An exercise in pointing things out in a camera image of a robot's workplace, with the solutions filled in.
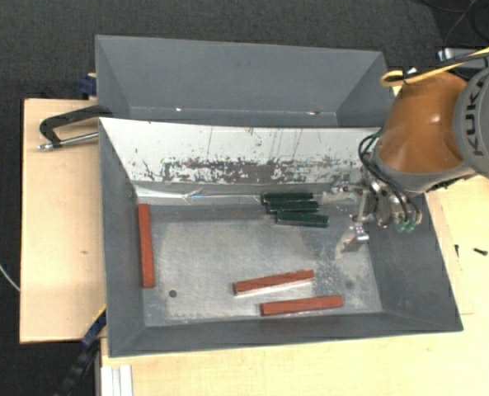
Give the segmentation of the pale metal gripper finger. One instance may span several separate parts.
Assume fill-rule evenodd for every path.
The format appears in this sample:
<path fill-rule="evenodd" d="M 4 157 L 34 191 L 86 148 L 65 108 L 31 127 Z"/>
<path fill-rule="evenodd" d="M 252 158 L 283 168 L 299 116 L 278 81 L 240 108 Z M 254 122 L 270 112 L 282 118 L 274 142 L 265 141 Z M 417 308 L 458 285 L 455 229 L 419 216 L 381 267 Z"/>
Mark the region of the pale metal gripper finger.
<path fill-rule="evenodd" d="M 336 254 L 344 255 L 351 252 L 358 252 L 368 242 L 369 234 L 366 232 L 364 225 L 356 223 L 341 235 Z"/>
<path fill-rule="evenodd" d="M 363 185 L 360 183 L 333 183 L 322 193 L 321 202 L 335 203 L 345 200 L 357 202 L 362 193 Z"/>

